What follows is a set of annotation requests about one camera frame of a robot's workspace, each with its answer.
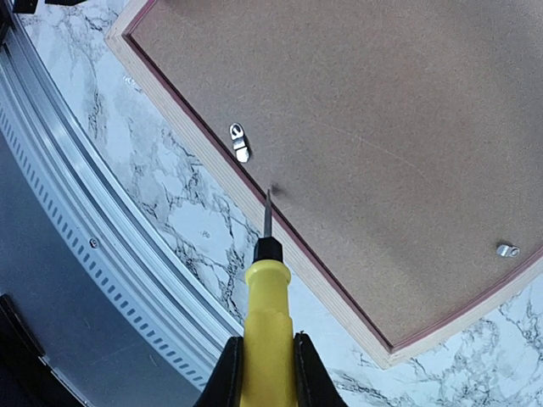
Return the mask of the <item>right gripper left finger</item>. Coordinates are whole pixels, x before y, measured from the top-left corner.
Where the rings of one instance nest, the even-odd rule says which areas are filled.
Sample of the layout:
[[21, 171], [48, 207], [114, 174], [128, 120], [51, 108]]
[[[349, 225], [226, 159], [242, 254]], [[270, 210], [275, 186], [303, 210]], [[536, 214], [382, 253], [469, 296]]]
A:
[[243, 382], [244, 338], [230, 337], [194, 407], [239, 407]]

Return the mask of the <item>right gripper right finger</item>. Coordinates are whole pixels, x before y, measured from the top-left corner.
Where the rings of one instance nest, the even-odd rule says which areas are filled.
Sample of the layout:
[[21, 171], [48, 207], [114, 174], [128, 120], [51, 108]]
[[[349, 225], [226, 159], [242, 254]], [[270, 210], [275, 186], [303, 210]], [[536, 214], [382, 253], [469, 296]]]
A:
[[339, 393], [308, 334], [294, 336], [294, 375], [298, 406], [339, 406]]

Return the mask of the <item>yellow handled screwdriver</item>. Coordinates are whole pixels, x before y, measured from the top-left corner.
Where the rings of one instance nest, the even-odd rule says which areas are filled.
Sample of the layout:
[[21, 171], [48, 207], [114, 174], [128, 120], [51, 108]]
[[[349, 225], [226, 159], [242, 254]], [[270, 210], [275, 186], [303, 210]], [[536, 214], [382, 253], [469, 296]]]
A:
[[249, 288], [244, 322], [242, 406], [296, 406], [294, 333], [289, 314], [291, 272], [283, 246], [272, 236], [272, 200], [266, 194], [263, 237], [245, 274]]

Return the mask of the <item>pink wooden picture frame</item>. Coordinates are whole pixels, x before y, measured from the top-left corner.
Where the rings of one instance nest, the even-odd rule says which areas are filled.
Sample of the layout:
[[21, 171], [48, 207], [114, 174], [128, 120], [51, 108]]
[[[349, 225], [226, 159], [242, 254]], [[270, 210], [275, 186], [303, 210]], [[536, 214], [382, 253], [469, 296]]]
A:
[[105, 41], [380, 367], [541, 274], [541, 2], [131, 1]]

